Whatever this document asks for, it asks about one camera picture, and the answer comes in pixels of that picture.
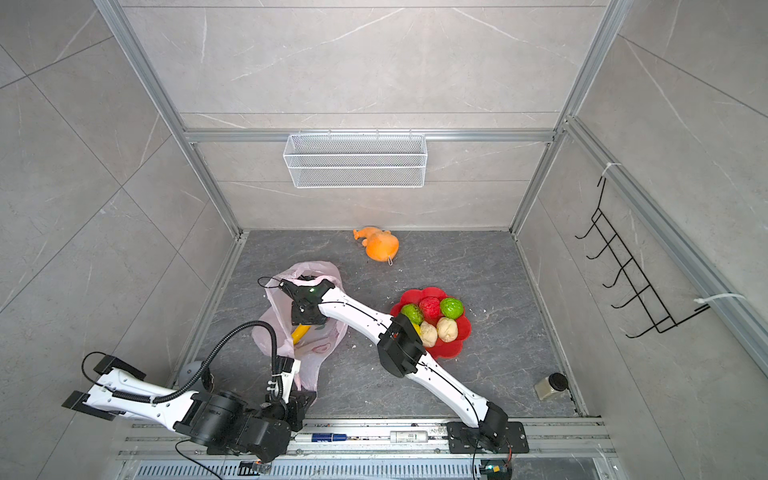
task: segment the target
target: zip tie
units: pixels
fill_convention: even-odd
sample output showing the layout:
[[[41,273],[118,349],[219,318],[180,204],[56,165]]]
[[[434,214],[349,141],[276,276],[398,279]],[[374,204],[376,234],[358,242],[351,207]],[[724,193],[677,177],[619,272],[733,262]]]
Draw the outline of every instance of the zip tie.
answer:
[[[719,298],[726,298],[726,297],[741,298],[742,300],[746,300],[746,297],[744,295],[740,295],[739,293],[718,293],[717,295],[708,296],[707,298],[694,298],[694,302],[707,303],[710,300],[716,300]]]
[[[603,173],[602,173],[602,174],[600,174],[600,176],[601,176],[601,177],[605,177],[605,172],[607,172],[607,171],[608,171],[608,169],[609,169],[609,168],[611,168],[611,167],[613,167],[614,165],[621,165],[621,164],[614,164],[614,163],[611,163],[611,162],[608,162],[608,163],[606,163],[606,164],[605,164],[605,170],[603,170]]]

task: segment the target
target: wire basket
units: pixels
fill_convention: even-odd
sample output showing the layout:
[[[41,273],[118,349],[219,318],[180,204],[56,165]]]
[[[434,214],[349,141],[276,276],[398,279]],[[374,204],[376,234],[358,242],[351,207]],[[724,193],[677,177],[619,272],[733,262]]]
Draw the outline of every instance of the wire basket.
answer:
[[[292,134],[283,158],[296,188],[423,187],[423,134]]]

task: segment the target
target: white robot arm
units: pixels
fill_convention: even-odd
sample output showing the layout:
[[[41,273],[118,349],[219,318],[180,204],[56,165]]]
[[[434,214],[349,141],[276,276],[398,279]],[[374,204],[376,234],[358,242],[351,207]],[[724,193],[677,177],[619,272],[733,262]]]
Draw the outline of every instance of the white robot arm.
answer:
[[[507,414],[438,365],[407,317],[373,310],[328,279],[276,282],[275,286],[293,299],[293,324],[321,325],[331,317],[350,325],[376,344],[385,370],[423,385],[450,406],[467,425],[466,438],[471,443],[492,452],[506,448]],[[254,326],[269,332],[273,351],[270,396],[257,409],[248,408],[248,403],[232,392],[210,393],[199,387],[200,377],[224,344]],[[306,409],[316,398],[315,392],[290,391],[300,362],[279,357],[276,351],[272,326],[259,320],[246,322],[219,341],[192,378],[175,391],[144,382],[141,371],[105,355],[94,368],[101,376],[91,380],[91,389],[73,392],[62,406],[110,420],[116,416],[142,417],[189,435],[193,442],[208,446],[211,454],[251,452],[263,462],[271,462],[286,451],[291,431],[301,430]]]
[[[378,345],[382,338],[387,337],[387,330],[394,320],[391,315],[377,312],[363,305],[338,288],[329,289],[323,294],[318,307],[324,316],[346,323],[368,337],[374,345]],[[484,419],[488,411],[488,400],[463,386],[438,365],[428,352],[424,351],[414,363],[415,371],[407,372],[404,376],[434,393],[437,398],[451,407],[467,426],[478,427],[478,423]]]

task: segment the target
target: pink plastic bag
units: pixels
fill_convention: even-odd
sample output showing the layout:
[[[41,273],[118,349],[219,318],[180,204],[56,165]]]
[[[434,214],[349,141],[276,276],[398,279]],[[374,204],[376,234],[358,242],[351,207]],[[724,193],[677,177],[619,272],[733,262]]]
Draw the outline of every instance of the pink plastic bag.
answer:
[[[341,285],[339,269],[331,262],[297,263],[274,277],[296,279],[302,275],[314,276],[316,279],[309,282],[295,280],[294,283],[296,285],[314,286],[323,281],[323,279],[328,279],[344,291]],[[277,284],[277,280],[272,279],[266,286],[277,286]],[[329,318],[323,326],[310,327],[310,331],[304,335],[301,341],[293,345],[293,338],[290,335],[296,328],[290,322],[290,310],[293,301],[280,289],[266,288],[265,290],[266,297],[272,304],[272,308],[267,310],[259,320],[269,323],[275,329],[275,334],[277,335],[277,355],[301,360],[301,368],[295,378],[296,387],[299,390],[307,389],[316,392],[317,374],[320,371],[320,364],[323,363],[323,360],[331,354],[342,338],[344,338],[347,325],[337,319]],[[271,355],[272,345],[266,330],[254,327],[250,335],[264,355]]]

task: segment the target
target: red plate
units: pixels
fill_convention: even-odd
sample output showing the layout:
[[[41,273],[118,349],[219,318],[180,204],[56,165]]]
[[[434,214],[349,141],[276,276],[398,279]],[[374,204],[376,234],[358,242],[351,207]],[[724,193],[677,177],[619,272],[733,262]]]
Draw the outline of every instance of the red plate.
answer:
[[[450,295],[443,292],[436,286],[430,286],[424,290],[408,290],[400,297],[400,303],[392,307],[392,309],[389,311],[389,315],[398,316],[400,314],[400,310],[402,310],[405,305],[408,305],[409,303],[415,303],[416,305],[419,305],[419,302],[427,296],[434,296],[437,297],[438,300],[442,300],[449,297]],[[425,318],[424,321],[432,326],[437,326],[437,319]],[[458,337],[456,337],[456,340],[445,343],[440,340],[440,338],[438,338],[437,342],[435,342],[435,346],[427,349],[427,352],[429,352],[429,354],[436,359],[452,359],[453,357],[457,356],[462,351],[464,340],[469,338],[469,335],[472,333],[472,324],[469,322],[469,320],[467,320],[467,317],[462,314],[458,319],[456,319],[456,326],[458,327]]]

